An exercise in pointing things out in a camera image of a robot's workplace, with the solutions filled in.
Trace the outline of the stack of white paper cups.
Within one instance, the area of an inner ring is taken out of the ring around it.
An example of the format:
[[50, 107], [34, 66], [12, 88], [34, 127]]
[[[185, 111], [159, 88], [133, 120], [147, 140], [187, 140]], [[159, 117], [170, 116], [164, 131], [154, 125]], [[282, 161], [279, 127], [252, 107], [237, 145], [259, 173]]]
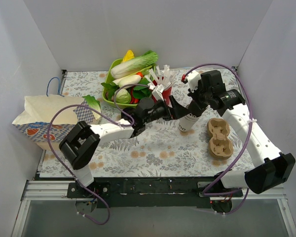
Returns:
[[189, 110], [189, 113], [179, 121], [179, 130], [182, 132], [190, 131], [201, 116], [199, 109], [195, 108], [194, 105], [189, 104], [186, 108]]

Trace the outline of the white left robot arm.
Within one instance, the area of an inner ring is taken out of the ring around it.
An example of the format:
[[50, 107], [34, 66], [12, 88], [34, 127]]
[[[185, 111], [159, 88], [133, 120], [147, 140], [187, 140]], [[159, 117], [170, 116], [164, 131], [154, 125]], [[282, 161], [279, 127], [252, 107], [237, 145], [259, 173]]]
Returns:
[[59, 145], [59, 149], [72, 166], [74, 178], [79, 183], [78, 191], [83, 197], [91, 197], [95, 192], [94, 178], [89, 162], [98, 146], [118, 139], [130, 139], [140, 135], [146, 124], [158, 119], [176, 120], [189, 114], [173, 96], [171, 106], [165, 101], [154, 102], [151, 98], [142, 99], [135, 108], [122, 110], [122, 119], [115, 124], [88, 125], [78, 122]]

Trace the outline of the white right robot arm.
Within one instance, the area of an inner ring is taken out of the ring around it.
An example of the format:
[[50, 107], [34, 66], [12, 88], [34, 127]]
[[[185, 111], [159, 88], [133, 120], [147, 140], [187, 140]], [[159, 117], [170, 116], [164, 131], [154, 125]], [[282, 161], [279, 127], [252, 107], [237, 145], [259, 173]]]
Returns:
[[182, 77], [189, 86], [188, 96], [198, 106], [195, 115], [210, 106], [233, 128], [248, 151], [254, 168], [222, 172], [208, 185], [219, 196], [227, 195], [233, 188], [248, 188], [256, 194], [285, 183], [296, 162], [290, 153], [284, 154], [265, 135], [251, 117], [249, 105], [239, 91], [227, 90], [220, 71], [199, 74], [193, 70]]

